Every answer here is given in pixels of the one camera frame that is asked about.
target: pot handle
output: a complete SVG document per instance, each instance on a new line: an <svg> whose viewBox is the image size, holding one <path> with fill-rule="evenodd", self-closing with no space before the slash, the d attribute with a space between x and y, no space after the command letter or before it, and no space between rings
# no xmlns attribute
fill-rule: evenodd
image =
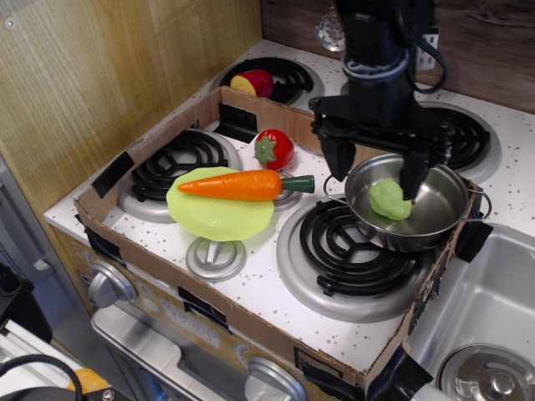
<svg viewBox="0 0 535 401"><path fill-rule="evenodd" d="M472 217L472 218L468 218L468 219L461 219L461 221L485 221L488 218L488 216L491 215L491 212L492 212L491 198L485 192L483 192L482 190L467 189L467 191L471 192L473 194L478 194L478 195L483 196L487 200L487 203L488 203L488 212L483 217L477 217L477 218L476 217Z"/></svg>
<svg viewBox="0 0 535 401"><path fill-rule="evenodd" d="M337 201L338 203L341 203L343 205L349 206L349 203L346 202L345 200L341 200L341 199L335 198L334 196L329 195L327 193L327 183L330 181L331 178L333 178L333 175L330 175L329 177L327 177L327 180L325 180L325 182L324 182L324 194L325 194L325 196L327 196L332 201Z"/></svg>

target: stainless steel pot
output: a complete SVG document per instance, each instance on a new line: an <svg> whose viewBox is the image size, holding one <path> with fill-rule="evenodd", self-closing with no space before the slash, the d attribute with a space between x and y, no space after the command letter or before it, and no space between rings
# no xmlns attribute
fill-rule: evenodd
<svg viewBox="0 0 535 401"><path fill-rule="evenodd" d="M459 175L444 165L430 169L408 218L392 221L375 213L369 203L369 189L386 178L399 183L402 168L402 156L381 155L358 165L346 180L345 203L358 218L356 228L375 245L392 251L424 251L447 240L460 221L484 221L490 215L492 203L488 195L467 189ZM325 194L330 178L325 181ZM488 212L483 217L465 218L470 205L469 192L487 200Z"/></svg>

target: speckled countertop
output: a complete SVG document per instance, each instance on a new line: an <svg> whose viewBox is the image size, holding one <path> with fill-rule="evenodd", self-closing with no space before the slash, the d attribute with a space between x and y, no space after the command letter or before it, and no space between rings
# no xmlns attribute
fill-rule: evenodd
<svg viewBox="0 0 535 401"><path fill-rule="evenodd" d="M295 59L306 64L323 80L326 95L339 94L346 81L340 62L268 41L259 42L240 60L267 56ZM211 85L207 84L178 108L176 113L194 104L210 90ZM468 109L482 117L497 132L502 147L502 161L493 176L480 183L492 199L493 210L488 222L510 226L535 236L535 186L531 177L535 171L535 115L446 91L433 95L418 95L417 99L440 101ZM252 157L251 145L230 141L237 147L243 169L257 169L258 164ZM366 324L340 322L313 312L286 289L276 264L275 247L278 233L297 208L324 197L321 186L329 176L329 170L321 156L311 155L299 148L296 149L296 155L288 168L293 175L314 174L320 184L317 185L316 192L312 195L305 194L300 204L294 208L275 213L267 229L244 241L247 264L242 272L226 282L212 285L234 302L311 348L321 349L340 362L365 371L385 346L388 338L393 335L400 317ZM89 243L84 228L74 217L76 209L73 199L88 188L93 178L87 179L44 214L50 224L87 246ZM333 193L343 192L342 188L342 184L338 182L333 182L330 186ZM184 258L187 247L196 239L178 224L141 221L127 215L119 207L115 207L108 214L104 223L181 268L186 265ZM174 293L174 290L166 287L164 283L156 285Z"/></svg>

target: black coil burner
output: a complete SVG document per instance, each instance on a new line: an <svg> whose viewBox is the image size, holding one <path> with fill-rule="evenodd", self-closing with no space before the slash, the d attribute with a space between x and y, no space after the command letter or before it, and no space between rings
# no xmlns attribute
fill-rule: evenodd
<svg viewBox="0 0 535 401"><path fill-rule="evenodd" d="M299 239L307 259L320 273L317 283L324 294L373 296L395 289L423 263L422 253L388 251L356 239L356 217L336 200L318 202L306 215ZM366 261L357 261L358 255Z"/></svg>
<svg viewBox="0 0 535 401"><path fill-rule="evenodd" d="M303 91L310 92L314 82L310 74L298 63L285 58L266 57L245 60L229 69L223 75L220 86L230 86L232 77L252 69L264 69L273 76L275 83L271 100L289 104Z"/></svg>
<svg viewBox="0 0 535 401"><path fill-rule="evenodd" d="M132 185L138 201L166 201L166 193L176 177L198 167L228 166L223 148L202 132L183 131L132 171Z"/></svg>
<svg viewBox="0 0 535 401"><path fill-rule="evenodd" d="M440 107L430 107L428 110L455 126L448 167L456 170L479 161L487 150L491 134L471 116L460 111Z"/></svg>

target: metal sink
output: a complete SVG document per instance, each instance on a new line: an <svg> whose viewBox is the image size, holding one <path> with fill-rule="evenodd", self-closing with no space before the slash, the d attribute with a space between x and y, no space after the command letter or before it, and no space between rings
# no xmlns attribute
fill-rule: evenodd
<svg viewBox="0 0 535 401"><path fill-rule="evenodd" d="M442 363L472 344L506 348L535 363L535 238L491 226L471 263L451 260L440 297L428 301L410 336L410 355L434 385Z"/></svg>

